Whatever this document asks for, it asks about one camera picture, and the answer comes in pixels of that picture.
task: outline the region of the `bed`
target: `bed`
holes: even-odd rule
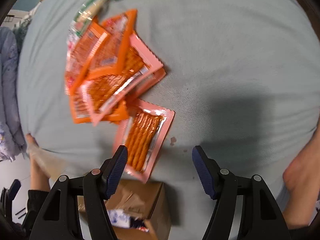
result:
[[[109,158],[117,126],[73,124],[64,94],[68,25],[86,0],[44,0],[20,54],[23,132],[81,176]],[[169,239],[200,239],[214,202],[191,160],[201,145],[238,176],[260,174],[286,201],[282,173],[319,117],[320,46],[295,0],[119,0],[101,17],[138,9],[136,30],[167,76],[142,99],[176,112],[151,179],[166,183]],[[231,238],[240,220],[235,216]]]

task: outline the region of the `orange snack package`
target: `orange snack package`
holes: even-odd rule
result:
[[[74,95],[81,85],[97,49],[108,40],[110,34],[92,21],[73,49],[68,49],[65,71],[65,93]]]
[[[128,106],[130,118],[119,124],[114,149],[125,145],[128,161],[125,171],[146,183],[164,141],[174,111],[151,103],[135,100]]]
[[[90,114],[87,107],[83,101],[82,94],[79,89],[76,90],[73,96],[69,97],[70,110],[74,123],[84,123],[91,122]],[[116,109],[108,115],[105,115],[102,121],[109,121],[118,123],[121,120],[126,120],[129,118],[127,111],[126,101],[122,100],[119,102]]]
[[[131,9],[123,14],[111,17],[102,23],[102,27],[111,36],[107,42],[98,48],[92,58],[88,79],[95,79],[108,74],[120,74],[122,72],[136,17],[137,10]]]
[[[130,36],[130,45],[121,74],[87,79],[81,86],[94,126],[135,86],[163,67],[136,34]]]

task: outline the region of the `black sleeve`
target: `black sleeve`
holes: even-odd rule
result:
[[[303,228],[289,230],[291,240],[306,239],[306,234],[307,234],[308,229],[309,229],[309,227],[303,227]]]
[[[30,210],[33,210],[38,214],[48,194],[49,192],[47,191],[29,190],[28,191],[29,199],[27,203],[28,212]]]

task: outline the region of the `cardboard box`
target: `cardboard box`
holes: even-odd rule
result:
[[[171,220],[164,184],[122,179],[116,193],[105,201],[106,208],[123,209],[126,213],[144,220],[149,232],[135,228],[113,227],[119,240],[167,240]],[[78,197],[79,214],[86,220],[83,197]]]

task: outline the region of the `pretzel stick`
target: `pretzel stick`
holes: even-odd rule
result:
[[[135,115],[135,117],[134,117],[134,119],[133,119],[133,123],[132,123],[131,129],[130,129],[130,132],[129,132],[129,134],[128,134],[128,136],[127,136],[127,139],[126,139],[126,141],[125,141],[125,144],[124,144],[124,145],[125,145],[127,148],[128,148],[128,146],[129,146],[129,143],[130,143],[130,140],[131,140],[131,138],[132,138],[132,135],[133,135],[133,133],[134,133],[136,127],[137,127],[138,117],[139,117],[139,113],[137,113],[137,114]]]
[[[149,150],[149,146],[150,146],[151,140],[152,140],[153,136],[156,133],[156,130],[157,130],[158,126],[159,126],[159,123],[160,123],[160,116],[156,116],[154,118],[154,120],[153,120],[152,128],[149,131],[147,139],[146,139],[146,141],[145,141],[145,143],[143,145],[143,148],[142,148],[142,151],[141,151],[141,154],[140,154],[140,157],[139,157],[138,165],[137,165],[137,168],[135,169],[136,171],[141,171],[141,169],[142,169],[142,167],[144,165],[144,162],[145,162],[146,157],[147,157],[147,153],[148,153],[148,150]]]
[[[118,77],[114,75],[108,75],[105,77],[105,84],[103,84],[99,90],[96,91],[94,97],[93,107],[96,111],[99,110],[100,106],[104,103],[103,97],[106,93],[110,91],[114,83],[117,81]]]
[[[139,146],[137,148],[136,154],[134,155],[134,158],[133,158],[133,161],[132,161],[132,167],[134,169],[136,169],[136,167],[137,167],[137,164],[138,164],[138,161],[139,161],[139,158],[140,158],[140,155],[141,155],[141,150],[142,150],[144,142],[145,142],[145,140],[146,140],[146,138],[148,136],[148,132],[149,132],[149,130],[151,128],[152,122],[153,122],[153,117],[152,117],[152,115],[150,115],[148,117],[146,128],[143,130],[143,134],[142,134],[141,140],[139,141]]]
[[[139,125],[140,125],[140,123],[142,122],[142,119],[143,119],[143,113],[141,113],[141,114],[138,114],[137,116],[136,116],[136,119],[137,119],[137,121],[136,121],[136,125],[135,125],[135,127],[134,127],[134,132],[133,132],[133,134],[132,134],[132,136],[129,138],[128,137],[128,145],[126,145],[126,147],[128,148],[128,161],[127,161],[127,163],[129,164],[129,165],[131,165],[132,164],[132,160],[133,160],[133,151],[132,151],[132,146],[133,146],[133,144],[134,144],[134,142],[135,142],[135,138],[136,138],[136,136],[137,136],[137,134],[138,134],[138,132],[139,132],[139,129],[138,129],[138,127],[139,127]]]
[[[96,102],[96,106],[98,109],[123,85],[125,79],[126,78],[124,76],[118,76],[117,78],[115,78],[112,86],[110,86],[110,89],[108,91],[105,91],[105,94],[102,95],[102,97],[100,97],[100,100]]]
[[[106,77],[100,77],[90,85],[89,94],[93,97],[93,95],[97,92],[97,90],[106,82]]]
[[[146,125],[147,119],[148,119],[148,114],[144,113],[142,122],[140,123],[140,125],[137,128],[137,130],[138,130],[137,136],[134,137],[134,143],[133,143],[132,148],[131,148],[132,157],[133,157],[132,160],[130,160],[131,161],[130,162],[131,166],[132,166],[133,159],[134,159],[135,155],[137,154],[137,148],[138,148],[139,142],[141,140],[141,137],[143,135],[144,127]]]

